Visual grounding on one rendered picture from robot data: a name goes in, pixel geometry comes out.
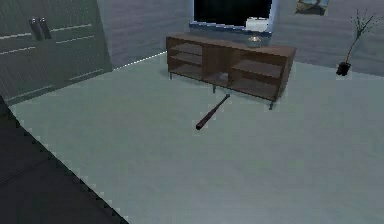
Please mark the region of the dark red baseball bat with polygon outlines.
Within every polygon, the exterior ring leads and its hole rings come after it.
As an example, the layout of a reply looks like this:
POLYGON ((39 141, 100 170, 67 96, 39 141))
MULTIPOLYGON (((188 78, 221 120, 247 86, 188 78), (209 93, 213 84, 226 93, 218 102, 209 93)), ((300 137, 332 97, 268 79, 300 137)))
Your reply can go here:
POLYGON ((216 113, 216 111, 220 108, 220 106, 230 98, 230 94, 226 94, 225 97, 214 107, 212 108, 195 126, 196 130, 201 130, 204 125, 212 118, 212 116, 216 113))

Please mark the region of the brown wooden shelf unit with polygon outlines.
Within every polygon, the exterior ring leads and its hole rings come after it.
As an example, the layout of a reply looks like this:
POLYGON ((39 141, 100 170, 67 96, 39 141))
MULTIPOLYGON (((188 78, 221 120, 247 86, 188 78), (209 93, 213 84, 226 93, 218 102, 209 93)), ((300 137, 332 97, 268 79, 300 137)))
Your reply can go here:
POLYGON ((168 73, 275 103, 287 86, 296 49, 249 47, 188 33, 166 38, 168 73))

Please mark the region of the black television set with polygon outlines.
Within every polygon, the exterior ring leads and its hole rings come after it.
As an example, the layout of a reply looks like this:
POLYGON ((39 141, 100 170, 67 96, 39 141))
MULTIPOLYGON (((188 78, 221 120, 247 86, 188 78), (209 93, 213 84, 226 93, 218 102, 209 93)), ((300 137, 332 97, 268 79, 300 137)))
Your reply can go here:
POLYGON ((214 31, 251 34, 245 29, 250 17, 268 20, 268 34, 273 32, 280 0, 191 0, 189 26, 214 31))

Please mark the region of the grey-green wardrobe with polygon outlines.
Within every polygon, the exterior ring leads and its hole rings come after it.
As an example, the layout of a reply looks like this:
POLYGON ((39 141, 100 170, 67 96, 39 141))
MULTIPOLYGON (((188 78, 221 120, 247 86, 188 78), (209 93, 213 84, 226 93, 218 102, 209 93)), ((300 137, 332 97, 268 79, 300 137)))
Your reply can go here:
POLYGON ((10 105, 112 70, 97 0, 0 0, 0 96, 10 105), (52 39, 45 39, 39 18, 52 39), (35 18, 42 41, 29 24, 35 18))

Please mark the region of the dark grey bed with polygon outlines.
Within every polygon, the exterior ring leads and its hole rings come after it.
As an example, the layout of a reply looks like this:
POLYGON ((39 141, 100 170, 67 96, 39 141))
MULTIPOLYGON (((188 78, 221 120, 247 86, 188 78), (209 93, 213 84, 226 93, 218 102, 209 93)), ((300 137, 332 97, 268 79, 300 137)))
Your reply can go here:
POLYGON ((19 123, 0 96, 0 224, 129 224, 19 123))

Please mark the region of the bare house plant black pot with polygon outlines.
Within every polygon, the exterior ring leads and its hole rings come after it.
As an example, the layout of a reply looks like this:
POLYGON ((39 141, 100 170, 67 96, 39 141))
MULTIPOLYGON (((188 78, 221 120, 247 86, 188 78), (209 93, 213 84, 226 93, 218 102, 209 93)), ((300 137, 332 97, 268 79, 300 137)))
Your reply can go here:
POLYGON ((365 9, 361 14, 359 10, 356 10, 356 15, 352 17, 351 22, 354 26, 354 38, 351 42, 345 59, 338 64, 336 74, 339 76, 346 76, 351 68, 350 58, 353 49, 357 42, 366 33, 371 32, 381 21, 384 20, 384 15, 379 15, 374 12, 372 15, 367 15, 368 10, 365 9))

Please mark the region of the framed wall picture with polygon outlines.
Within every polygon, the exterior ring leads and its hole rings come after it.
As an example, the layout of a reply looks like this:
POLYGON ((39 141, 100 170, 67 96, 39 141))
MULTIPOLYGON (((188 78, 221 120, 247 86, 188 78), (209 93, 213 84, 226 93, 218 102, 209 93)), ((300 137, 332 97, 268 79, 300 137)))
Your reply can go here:
POLYGON ((296 14, 324 16, 329 0, 297 0, 296 14))

